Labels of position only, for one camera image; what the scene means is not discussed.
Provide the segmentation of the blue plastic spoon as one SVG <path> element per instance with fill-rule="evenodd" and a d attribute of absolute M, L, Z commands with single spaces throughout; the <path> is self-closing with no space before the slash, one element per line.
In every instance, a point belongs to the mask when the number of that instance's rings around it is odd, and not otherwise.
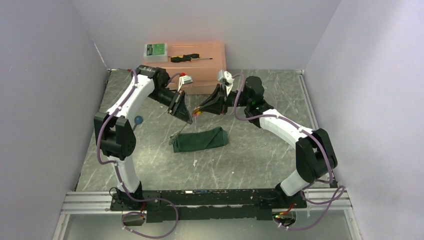
<path fill-rule="evenodd" d="M 143 117 L 141 115 L 137 115 L 134 118 L 134 125 L 132 127 L 132 130 L 134 131 L 137 128 L 137 126 L 141 125 L 143 122 L 144 122 Z"/>

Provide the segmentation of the green cloth napkin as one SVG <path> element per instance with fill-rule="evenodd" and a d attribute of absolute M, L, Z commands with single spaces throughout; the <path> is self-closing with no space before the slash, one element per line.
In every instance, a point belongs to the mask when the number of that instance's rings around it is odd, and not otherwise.
<path fill-rule="evenodd" d="M 174 153 L 189 153 L 224 147 L 230 143 L 228 133 L 222 127 L 191 133 L 180 133 L 171 140 Z"/>

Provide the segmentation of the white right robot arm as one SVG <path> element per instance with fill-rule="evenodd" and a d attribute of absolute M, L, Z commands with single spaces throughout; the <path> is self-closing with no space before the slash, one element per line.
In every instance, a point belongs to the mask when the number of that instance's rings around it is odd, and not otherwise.
<path fill-rule="evenodd" d="M 295 195 L 315 182 L 333 181 L 333 170 L 338 161 L 328 133 L 322 129 L 304 127 L 279 113 L 264 98 L 265 88 L 258 76 L 242 80 L 238 90 L 231 90 L 233 77 L 222 77 L 212 94 L 202 102 L 196 112 L 224 115 L 233 107 L 236 119 L 248 121 L 269 131 L 295 149 L 295 170 L 276 189 L 276 203 L 287 208 Z"/>

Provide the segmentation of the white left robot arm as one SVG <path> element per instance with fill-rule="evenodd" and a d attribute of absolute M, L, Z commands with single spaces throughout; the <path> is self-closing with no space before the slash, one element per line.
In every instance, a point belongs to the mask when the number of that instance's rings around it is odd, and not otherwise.
<path fill-rule="evenodd" d="M 117 194 L 125 195 L 124 204 L 137 210 L 144 203 L 142 183 L 132 157 L 137 145 L 137 111 L 150 98 L 164 105 L 169 115 L 187 124 L 193 120 L 185 103 L 186 92 L 169 89 L 171 77 L 164 68 L 139 65 L 129 75 L 130 83 L 121 97 L 106 112 L 96 113 L 93 122 L 97 161 L 114 168 Z"/>

